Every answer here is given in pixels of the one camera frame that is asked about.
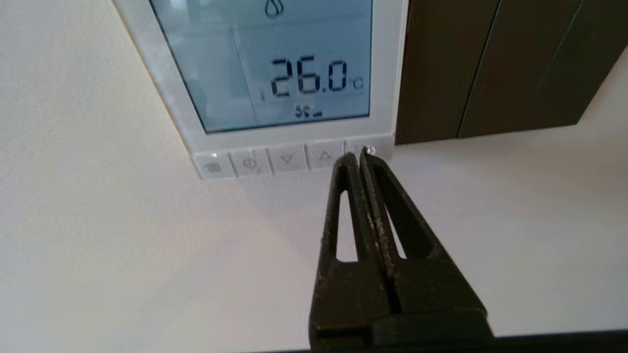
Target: temperature reading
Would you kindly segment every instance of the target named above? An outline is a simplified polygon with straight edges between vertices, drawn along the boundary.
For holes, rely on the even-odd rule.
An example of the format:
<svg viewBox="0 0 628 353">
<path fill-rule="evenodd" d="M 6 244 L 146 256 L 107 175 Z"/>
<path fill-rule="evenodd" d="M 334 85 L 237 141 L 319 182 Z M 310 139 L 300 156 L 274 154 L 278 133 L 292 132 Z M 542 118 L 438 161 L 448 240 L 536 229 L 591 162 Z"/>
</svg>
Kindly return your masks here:
<svg viewBox="0 0 628 353">
<path fill-rule="evenodd" d="M 320 75 L 311 72 L 306 68 L 306 65 L 310 67 L 314 62 L 314 55 L 303 55 L 296 62 L 296 74 L 298 80 L 299 93 L 301 94 L 314 94 L 320 91 Z M 289 82 L 293 78 L 292 75 L 292 63 L 285 58 L 278 58 L 272 61 L 274 66 L 280 68 L 281 75 L 271 80 L 271 88 L 273 94 L 276 97 L 289 97 L 290 92 L 288 89 L 281 90 L 278 88 L 283 82 Z M 347 62 L 345 60 L 334 60 L 328 66 L 328 88 L 331 92 L 341 92 L 347 88 Z M 363 82 L 362 77 L 351 79 L 351 82 Z M 355 89 L 361 89 L 363 84 L 354 84 Z"/>
</svg>

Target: thermostat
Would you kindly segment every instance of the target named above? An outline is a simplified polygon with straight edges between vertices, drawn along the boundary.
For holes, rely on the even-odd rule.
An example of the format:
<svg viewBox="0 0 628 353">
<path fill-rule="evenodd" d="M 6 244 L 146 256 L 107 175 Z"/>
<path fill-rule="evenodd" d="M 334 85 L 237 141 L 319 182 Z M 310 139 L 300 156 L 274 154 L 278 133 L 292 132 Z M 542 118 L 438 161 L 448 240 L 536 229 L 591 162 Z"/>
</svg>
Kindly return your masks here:
<svg viewBox="0 0 628 353">
<path fill-rule="evenodd" d="M 114 0 L 203 179 L 394 146 L 408 0 Z"/>
</svg>

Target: white wall surface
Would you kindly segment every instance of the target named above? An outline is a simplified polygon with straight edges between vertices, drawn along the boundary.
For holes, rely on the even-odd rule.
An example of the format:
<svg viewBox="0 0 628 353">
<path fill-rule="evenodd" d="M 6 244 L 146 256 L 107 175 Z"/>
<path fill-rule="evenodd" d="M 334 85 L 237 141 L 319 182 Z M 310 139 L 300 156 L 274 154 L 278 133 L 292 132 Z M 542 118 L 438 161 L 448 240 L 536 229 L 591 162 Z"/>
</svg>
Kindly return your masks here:
<svg viewBox="0 0 628 353">
<path fill-rule="evenodd" d="M 0 33 L 0 352 L 307 347 L 330 172 L 201 182 L 108 0 Z M 497 335 L 628 327 L 627 111 L 624 52 L 575 127 L 397 150 Z"/>
</svg>

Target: button icon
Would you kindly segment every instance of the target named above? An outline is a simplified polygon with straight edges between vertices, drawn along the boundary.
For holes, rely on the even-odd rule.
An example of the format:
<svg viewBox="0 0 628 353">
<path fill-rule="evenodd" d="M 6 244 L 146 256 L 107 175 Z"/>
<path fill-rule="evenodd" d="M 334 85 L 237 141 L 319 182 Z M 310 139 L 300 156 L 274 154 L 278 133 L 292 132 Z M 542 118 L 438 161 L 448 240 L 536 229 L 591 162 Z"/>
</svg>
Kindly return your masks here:
<svg viewBox="0 0 628 353">
<path fill-rule="evenodd" d="M 244 162 L 242 162 L 242 164 L 246 167 L 246 168 L 255 168 L 257 167 L 257 161 L 253 158 L 246 158 L 244 160 Z"/>
<path fill-rule="evenodd" d="M 216 162 L 207 163 L 205 167 L 210 173 L 220 173 L 220 164 Z"/>
</svg>

